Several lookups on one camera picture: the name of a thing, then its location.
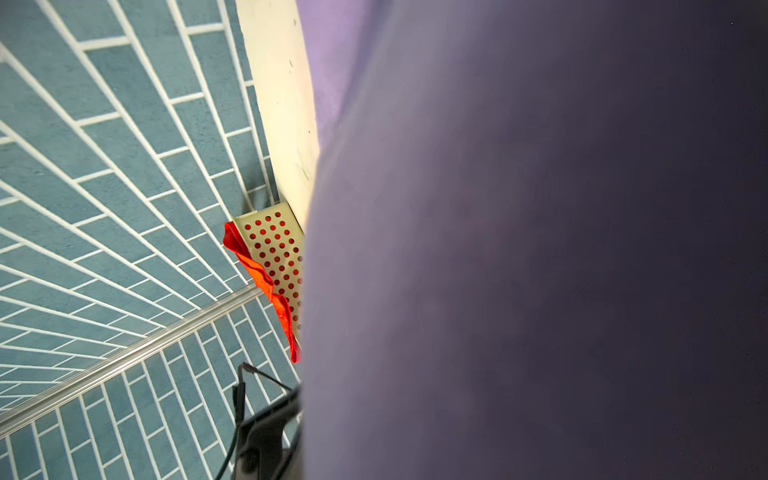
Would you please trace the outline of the purple t shirt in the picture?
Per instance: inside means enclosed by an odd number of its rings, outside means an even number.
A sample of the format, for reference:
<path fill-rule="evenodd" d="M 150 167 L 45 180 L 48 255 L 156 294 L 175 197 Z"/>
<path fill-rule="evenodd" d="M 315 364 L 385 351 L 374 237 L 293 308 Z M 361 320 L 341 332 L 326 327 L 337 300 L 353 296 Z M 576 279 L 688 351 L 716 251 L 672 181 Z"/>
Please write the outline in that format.
<path fill-rule="evenodd" d="M 307 1 L 309 479 L 767 475 L 767 5 Z"/>

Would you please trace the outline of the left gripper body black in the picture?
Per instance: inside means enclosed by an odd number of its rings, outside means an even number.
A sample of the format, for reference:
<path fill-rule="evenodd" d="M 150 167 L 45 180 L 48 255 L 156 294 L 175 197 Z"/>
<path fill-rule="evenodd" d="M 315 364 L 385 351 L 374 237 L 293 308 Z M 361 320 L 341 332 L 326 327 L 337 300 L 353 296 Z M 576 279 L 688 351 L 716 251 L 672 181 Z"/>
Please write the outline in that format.
<path fill-rule="evenodd" d="M 232 479 L 302 478 L 300 394 L 297 387 L 237 427 Z"/>

